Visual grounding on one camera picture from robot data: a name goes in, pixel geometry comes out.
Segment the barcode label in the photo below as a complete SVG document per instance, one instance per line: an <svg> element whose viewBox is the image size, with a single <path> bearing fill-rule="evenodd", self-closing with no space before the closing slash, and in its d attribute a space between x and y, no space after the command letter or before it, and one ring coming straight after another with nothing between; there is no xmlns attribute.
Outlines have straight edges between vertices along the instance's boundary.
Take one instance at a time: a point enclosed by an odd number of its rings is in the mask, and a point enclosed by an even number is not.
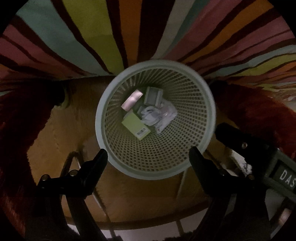
<svg viewBox="0 0 296 241"><path fill-rule="evenodd" d="M139 132L136 133L137 137L142 137L148 130L148 128L142 128Z"/></svg>

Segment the orange stripe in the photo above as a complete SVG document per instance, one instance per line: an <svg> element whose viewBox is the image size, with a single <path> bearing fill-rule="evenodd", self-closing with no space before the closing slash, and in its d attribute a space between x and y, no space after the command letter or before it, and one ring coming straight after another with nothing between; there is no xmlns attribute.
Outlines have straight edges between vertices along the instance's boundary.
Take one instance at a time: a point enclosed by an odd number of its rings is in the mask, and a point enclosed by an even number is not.
<svg viewBox="0 0 296 241"><path fill-rule="evenodd" d="M2 64L0 64L0 71L12 71L12 72L14 72L12 69L10 69L10 68L7 68L6 66L4 66L4 65L2 65Z"/></svg>
<svg viewBox="0 0 296 241"><path fill-rule="evenodd" d="M183 63L188 63L206 55L224 44L231 36L244 26L273 8L266 0L257 0L242 10L206 47L186 58Z"/></svg>
<svg viewBox="0 0 296 241"><path fill-rule="evenodd" d="M128 65L137 62L142 0L119 0L121 34Z"/></svg>
<svg viewBox="0 0 296 241"><path fill-rule="evenodd" d="M296 62L291 62L275 70L274 73L287 72L288 70L294 68L295 66L296 66Z"/></svg>

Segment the small box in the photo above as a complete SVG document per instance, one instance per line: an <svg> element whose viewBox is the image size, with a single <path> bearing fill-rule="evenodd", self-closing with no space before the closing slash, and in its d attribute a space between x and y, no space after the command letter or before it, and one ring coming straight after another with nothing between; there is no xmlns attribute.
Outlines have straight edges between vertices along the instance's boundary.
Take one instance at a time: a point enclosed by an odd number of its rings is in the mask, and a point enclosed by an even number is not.
<svg viewBox="0 0 296 241"><path fill-rule="evenodd" d="M141 122L133 110L130 110L124 116L121 123L139 140L142 140L150 133L149 128Z"/></svg>
<svg viewBox="0 0 296 241"><path fill-rule="evenodd" d="M147 87L144 105L160 107L163 97L163 90L155 87Z"/></svg>

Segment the yellow stripe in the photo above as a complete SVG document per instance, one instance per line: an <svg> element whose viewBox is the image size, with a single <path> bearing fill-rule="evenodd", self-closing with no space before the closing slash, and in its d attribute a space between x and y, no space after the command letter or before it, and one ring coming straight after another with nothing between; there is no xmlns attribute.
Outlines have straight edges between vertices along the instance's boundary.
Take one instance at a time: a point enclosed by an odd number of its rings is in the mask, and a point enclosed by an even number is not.
<svg viewBox="0 0 296 241"><path fill-rule="evenodd" d="M286 62L290 62L293 60L296 60L296 54L282 55L282 56L273 58L273 59L271 59L271 60L269 60L257 67L246 69L245 71L243 71L239 74L232 75L232 77L234 77L234 76L253 76L253 75L264 74L267 71L269 71L281 64L284 64Z"/></svg>
<svg viewBox="0 0 296 241"><path fill-rule="evenodd" d="M280 86L276 86L274 84L261 84L261 85L255 85L255 87L263 87L263 90L268 90L268 91L272 91L272 92L296 90L295 87L281 89Z"/></svg>
<svg viewBox="0 0 296 241"><path fill-rule="evenodd" d="M122 58L112 34L105 0L63 0L86 43L104 61L108 70L118 74L123 70Z"/></svg>
<svg viewBox="0 0 296 241"><path fill-rule="evenodd" d="M196 60L200 56L206 55L219 46L224 44L231 36L242 29L244 26L273 8L266 0L257 0L242 10L206 47L197 53L186 58L183 63L188 63Z"/></svg>

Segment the dark red stripe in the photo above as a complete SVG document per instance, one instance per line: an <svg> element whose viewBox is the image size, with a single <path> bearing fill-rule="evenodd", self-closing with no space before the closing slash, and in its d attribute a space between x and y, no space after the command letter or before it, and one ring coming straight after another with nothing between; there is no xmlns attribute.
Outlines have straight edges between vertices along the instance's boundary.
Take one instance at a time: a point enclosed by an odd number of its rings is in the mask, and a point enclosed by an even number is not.
<svg viewBox="0 0 296 241"><path fill-rule="evenodd" d="M175 0L143 0L137 61L150 59L157 50Z"/></svg>
<svg viewBox="0 0 296 241"><path fill-rule="evenodd" d="M77 26L74 24L74 22L72 21L69 13L67 12L65 5L63 4L63 2L61 0L51 0L53 6L55 7L56 11L58 12L59 16L62 18L62 20L66 23L66 25L68 26L68 28L70 29L70 31L73 33L75 39L83 46L87 49L87 51L96 59L96 61L100 64L100 66L103 68L103 70L105 70L107 73L109 74L113 74L111 73L104 61L101 59L101 57L98 55L98 53L87 44L87 42L85 42L84 38L82 37L79 29L77 28Z"/></svg>
<svg viewBox="0 0 296 241"><path fill-rule="evenodd" d="M32 74L32 75L42 77L42 78L47 78L47 79L54 79L52 75L49 75L48 73L42 70L38 70L28 66L20 66L10 58L7 58L6 56L3 56L1 54L0 54L0 63L17 72Z"/></svg>
<svg viewBox="0 0 296 241"><path fill-rule="evenodd" d="M291 78L291 77L296 77L296 74L294 74L294 75L291 75L291 76L285 76L285 77L282 77L282 78L280 78L280 79L277 79L276 81L280 81L280 80L285 80L285 79L287 79L287 78Z"/></svg>
<svg viewBox="0 0 296 241"><path fill-rule="evenodd" d="M79 75L86 76L90 74L87 71L84 71L76 65L63 59L57 53L52 51L20 17L15 16L10 22L10 24L14 26L24 37L29 39L33 44L35 44L39 48L41 48L46 54L53 57L56 61L60 62L61 64L68 67L72 71L78 73Z"/></svg>
<svg viewBox="0 0 296 241"><path fill-rule="evenodd" d="M284 33L286 33L286 32L289 32L289 31L290 31L290 30L286 30L286 31L284 31L284 32L281 32L281 33L278 33L278 34L276 34L276 35L274 35L274 36L271 36L271 37L269 37L269 38L266 38L266 39L264 39L264 40L262 40L262 41L260 41L260 42L258 42L258 43L255 43L255 44L249 46L248 48L245 48L245 49L239 51L236 55L233 55L233 56L231 56L230 58L228 58L228 59L226 59L226 60L229 60L229 59L235 58L235 57L237 57L237 56L243 54L244 52L248 51L249 49L251 49L251 48L253 48L253 47L255 47L255 46L257 46L257 45L259 45L259 44L261 44L261 43L264 43L265 41L267 41L267 40L269 40L269 39L272 39L272 38L274 38L274 37L276 37L276 36L279 36L279 35L281 35L281 34L284 34ZM203 66L203 67L201 67L201 68L197 68L196 71L199 71L199 70L201 70L201 69L204 69L204 68L207 68L207 67L210 67L210 66L215 66L215 65L217 65L217 64L219 64L219 63L220 63L220 62L211 63L211 64L206 65L206 66Z"/></svg>
<svg viewBox="0 0 296 241"><path fill-rule="evenodd" d="M268 10L267 12L265 12L264 14L262 14L261 16L259 16L258 18L256 18L255 20L253 20L252 22L247 24L246 26L244 26L242 29L240 29L239 31L234 33L230 37L230 39L228 39L224 44L219 46L217 49L215 49L214 51L212 51L209 54L206 54L204 56L201 56L201 57L197 58L196 60L194 60L192 62L188 62L187 65L192 65L197 60L202 60L202 59L208 58L209 56L212 56L212 55L214 55L216 53L219 53L219 52L233 46L235 43L237 43L239 40L246 37L248 34L254 32L255 30L257 30L257 29L259 29L259 28L261 28L263 26L265 26L266 24L270 23L272 20L274 20L274 19L276 19L278 17L280 17L280 14L274 8Z"/></svg>
<svg viewBox="0 0 296 241"><path fill-rule="evenodd" d="M291 0L268 0L279 11L296 37L295 2Z"/></svg>
<svg viewBox="0 0 296 241"><path fill-rule="evenodd" d="M126 49L124 47L123 37L121 34L119 1L108 0L106 1L106 3L107 3L110 22L111 22L113 37L115 39L120 55L122 57L123 67L126 69L128 67L128 57L126 54Z"/></svg>
<svg viewBox="0 0 296 241"><path fill-rule="evenodd" d="M3 35L2 38L5 39L7 42L11 43L16 48L18 48L20 51L22 51L22 53L24 55L26 55L33 62L42 64L42 62L40 62L39 60L37 60L36 58L34 58L32 55L30 55L30 53L23 46L21 46L18 43L14 42L13 40L11 40L9 37L7 37L5 35Z"/></svg>
<svg viewBox="0 0 296 241"><path fill-rule="evenodd" d="M11 91L17 88L22 88L28 83L34 82L36 79L18 79L18 80L1 80L0 92L2 91Z"/></svg>
<svg viewBox="0 0 296 241"><path fill-rule="evenodd" d="M285 53L285 54L280 54L280 55L274 56L274 57L272 57L272 58L269 58L269 59L267 59L267 60L265 60L265 61L262 61L261 63L255 65L255 66L253 66L253 67L251 67L251 68L255 68L255 67L259 66L259 65L262 65L262 64L264 64L264 63L270 61L271 59L274 59L274 58L277 58L277 57L280 57L280 56L284 56L284 55L294 55L294 54L295 54L295 53ZM235 73L232 73L231 75L239 74L239 73L241 73L241 72L244 72L244 71L247 70L247 69L250 69L250 67L247 67L247 68L241 69L241 70L239 70L239 71L237 71L237 72L235 72Z"/></svg>
<svg viewBox="0 0 296 241"><path fill-rule="evenodd" d="M289 72L292 72L292 71L296 71L296 66L295 67L293 67L293 68L291 68L290 70L289 70Z"/></svg>
<svg viewBox="0 0 296 241"><path fill-rule="evenodd" d="M237 80L240 80L241 78L244 78L244 77L245 76L218 76L215 79L227 82L227 81L237 81Z"/></svg>
<svg viewBox="0 0 296 241"><path fill-rule="evenodd" d="M229 14L217 25L217 27L211 32L209 36L206 37L206 39L195 49L191 50L189 53L184 55L182 58L178 59L179 62L182 62L189 56L197 53L204 47L206 47L209 42L211 42L242 10L244 10L246 7L251 5L255 0L249 0L249 1L241 1L237 6L231 10Z"/></svg>
<svg viewBox="0 0 296 241"><path fill-rule="evenodd" d="M219 65L219 66L216 66L212 69L209 69L208 71L206 71L205 73L203 73L202 75L206 76L210 73L213 73L219 69L222 69L222 68L226 68L226 67L230 67L230 66L235 66L235 65L240 65L240 64L244 64L248 61L250 61L251 59L255 58L255 57L258 57L260 55L263 55L263 54L266 54L266 53L269 53L271 51L274 51L276 49L279 49L279 48L282 48L282 47L285 47L285 46L288 46L288 45L296 45L296 39L293 38L293 39L287 39L287 40L284 40L282 42L279 42L279 43L276 43L274 45L271 45L270 47L268 47L267 49L265 49L264 51L261 51L259 53L255 53L253 55L250 55L249 57L245 58L244 60L241 60L241 61L237 61L237 62L234 62L234 63L229 63L229 64L224 64L224 65Z"/></svg>

